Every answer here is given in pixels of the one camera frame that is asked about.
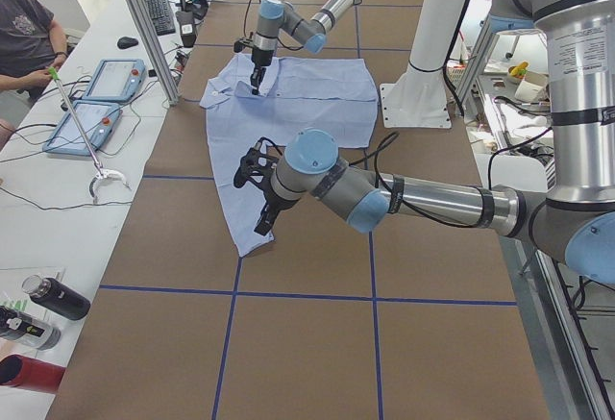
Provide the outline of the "light blue striped shirt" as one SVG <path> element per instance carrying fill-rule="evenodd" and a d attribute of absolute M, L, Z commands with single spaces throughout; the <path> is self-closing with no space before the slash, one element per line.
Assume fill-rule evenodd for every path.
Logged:
<path fill-rule="evenodd" d="M 250 84 L 253 68 L 247 55 L 234 55 L 208 80 L 200 101 L 218 196 L 241 256 L 273 238 L 254 231 L 265 204 L 262 192 L 234 186 L 248 149 L 262 137 L 285 146 L 305 128 L 329 133 L 341 148 L 365 148 L 378 115 L 377 89 L 362 59 L 275 58 L 257 94 Z"/>

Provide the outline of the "grey box with label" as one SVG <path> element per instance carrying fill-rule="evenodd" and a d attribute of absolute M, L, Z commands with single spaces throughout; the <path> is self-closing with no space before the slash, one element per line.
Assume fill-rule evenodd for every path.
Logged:
<path fill-rule="evenodd" d="M 197 38 L 197 31 L 193 13 L 186 11 L 176 11 L 175 15 L 179 24 L 180 36 L 183 47 L 192 48 Z"/>

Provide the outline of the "black keyboard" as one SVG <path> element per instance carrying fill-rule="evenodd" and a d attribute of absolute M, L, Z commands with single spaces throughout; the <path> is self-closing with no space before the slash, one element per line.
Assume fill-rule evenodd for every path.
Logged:
<path fill-rule="evenodd" d="M 172 9 L 168 0 L 143 0 L 143 3 L 158 36 L 176 32 Z"/>

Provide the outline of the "black computer mouse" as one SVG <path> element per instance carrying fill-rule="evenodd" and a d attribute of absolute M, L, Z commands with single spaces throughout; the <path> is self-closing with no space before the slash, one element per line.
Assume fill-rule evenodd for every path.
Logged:
<path fill-rule="evenodd" d="M 139 44 L 139 41 L 134 37 L 120 37 L 116 42 L 116 46 L 120 50 L 135 47 Z"/>

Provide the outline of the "upper blue teach pendant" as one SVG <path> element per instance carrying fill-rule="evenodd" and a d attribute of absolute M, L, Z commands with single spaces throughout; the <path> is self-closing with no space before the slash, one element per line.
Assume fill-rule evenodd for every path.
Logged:
<path fill-rule="evenodd" d="M 124 104 L 133 99 L 147 74 L 142 59 L 104 59 L 98 64 L 82 99 Z"/>

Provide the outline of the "reacher grabber tool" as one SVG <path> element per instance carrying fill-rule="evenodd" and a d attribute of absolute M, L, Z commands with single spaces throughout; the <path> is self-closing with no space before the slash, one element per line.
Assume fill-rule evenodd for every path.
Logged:
<path fill-rule="evenodd" d="M 58 92 L 61 95 L 61 98 L 63 99 L 64 103 L 66 104 L 67 108 L 68 108 L 68 112 L 70 114 L 70 116 L 73 119 L 73 122 L 79 132 L 79 136 L 81 137 L 82 141 L 84 142 L 84 145 L 86 146 L 86 149 L 93 161 L 93 165 L 95 167 L 96 173 L 95 176 L 93 177 L 93 179 L 91 180 L 88 190 L 89 190 L 89 194 L 92 198 L 92 203 L 94 205 L 98 205 L 98 195 L 96 193 L 96 185 L 104 180 L 117 180 L 120 181 L 122 183 L 123 186 L 125 186 L 126 188 L 129 188 L 129 183 L 128 180 L 126 178 L 126 176 L 118 171 L 118 170 L 113 170 L 113 169 L 108 169 L 106 168 L 103 163 L 99 160 L 99 158 L 96 155 L 96 151 L 94 150 L 89 137 L 87 135 L 86 129 L 83 127 L 80 118 L 78 117 L 78 114 L 75 111 L 75 108 L 73 107 L 73 104 L 71 102 L 71 100 L 69 99 L 62 81 L 59 77 L 59 74 L 57 72 L 57 70 L 53 67 L 50 66 L 48 68 L 48 72 L 52 78 L 52 80 L 55 82 Z"/>

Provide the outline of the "seated person grey shirt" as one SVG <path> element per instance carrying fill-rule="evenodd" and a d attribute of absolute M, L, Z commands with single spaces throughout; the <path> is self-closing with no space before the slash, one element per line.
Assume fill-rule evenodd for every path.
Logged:
<path fill-rule="evenodd" d="M 67 36 L 38 0 L 1 0 L 1 90 L 26 91 L 34 103 L 51 82 L 49 70 L 68 59 Z"/>

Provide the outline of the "black water bottle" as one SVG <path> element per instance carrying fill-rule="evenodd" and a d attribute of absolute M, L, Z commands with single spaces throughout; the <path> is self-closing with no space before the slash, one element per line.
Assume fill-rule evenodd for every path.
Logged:
<path fill-rule="evenodd" d="M 29 276 L 23 281 L 22 290 L 35 304 L 72 321 L 83 319 L 90 309 L 86 297 L 54 278 Z"/>

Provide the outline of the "grey labelled bottle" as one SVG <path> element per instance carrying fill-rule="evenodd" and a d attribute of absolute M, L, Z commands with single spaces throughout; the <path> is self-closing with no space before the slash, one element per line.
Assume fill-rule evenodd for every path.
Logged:
<path fill-rule="evenodd" d="M 1 307 L 1 337 L 38 350 L 53 348 L 62 336 L 61 331 L 30 314 Z"/>

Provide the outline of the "red cylinder tube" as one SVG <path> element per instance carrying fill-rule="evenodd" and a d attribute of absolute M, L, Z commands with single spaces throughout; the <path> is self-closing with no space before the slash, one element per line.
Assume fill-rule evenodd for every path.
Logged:
<path fill-rule="evenodd" d="M 1 385 L 55 394 L 65 368 L 36 358 L 9 355 L 1 360 Z"/>

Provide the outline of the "aluminium frame post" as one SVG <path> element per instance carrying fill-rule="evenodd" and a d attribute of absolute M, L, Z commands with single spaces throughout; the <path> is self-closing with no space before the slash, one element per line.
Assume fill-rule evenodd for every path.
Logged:
<path fill-rule="evenodd" d="M 145 4 L 143 0 L 126 0 L 126 2 L 166 99 L 170 106 L 175 106 L 180 99 L 179 91 L 171 75 L 170 67 L 163 54 L 158 35 Z"/>

